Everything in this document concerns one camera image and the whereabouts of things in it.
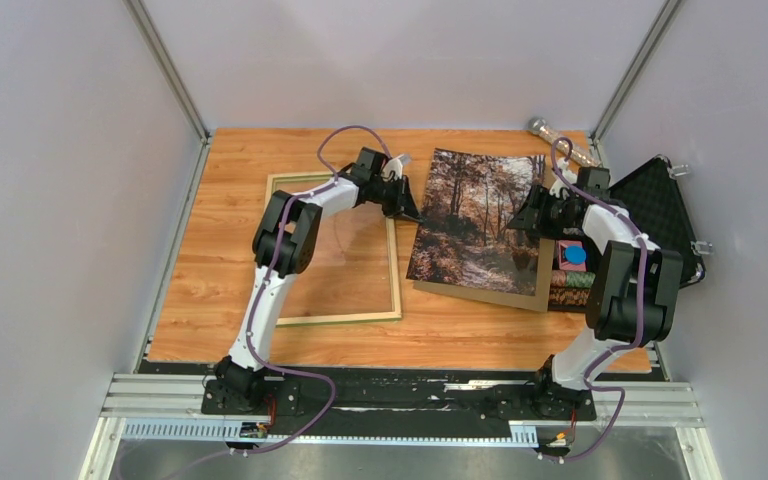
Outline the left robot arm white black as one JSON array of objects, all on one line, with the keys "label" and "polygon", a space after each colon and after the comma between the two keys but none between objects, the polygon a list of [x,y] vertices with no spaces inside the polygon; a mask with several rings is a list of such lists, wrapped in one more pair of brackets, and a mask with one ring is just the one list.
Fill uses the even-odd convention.
[{"label": "left robot arm white black", "polygon": [[355,162],[322,184],[271,195],[252,243],[252,295],[237,338],[206,384],[205,407],[253,413],[264,405],[265,376],[275,369],[270,355],[279,316],[297,278],[313,260],[323,220],[365,203],[379,205],[387,218],[420,220],[404,172],[410,161],[408,154],[390,157],[362,148]]}]

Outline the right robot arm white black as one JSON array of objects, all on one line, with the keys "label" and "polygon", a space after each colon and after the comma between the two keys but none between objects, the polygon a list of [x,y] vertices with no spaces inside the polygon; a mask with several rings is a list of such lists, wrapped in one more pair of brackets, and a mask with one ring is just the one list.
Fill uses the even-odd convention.
[{"label": "right robot arm white black", "polygon": [[562,419],[583,406],[592,382],[616,359],[671,330],[682,256],[650,240],[610,196],[606,169],[582,168],[560,190],[533,187],[508,226],[529,237],[589,241],[599,253],[585,307],[585,329],[538,370],[530,406]]}]

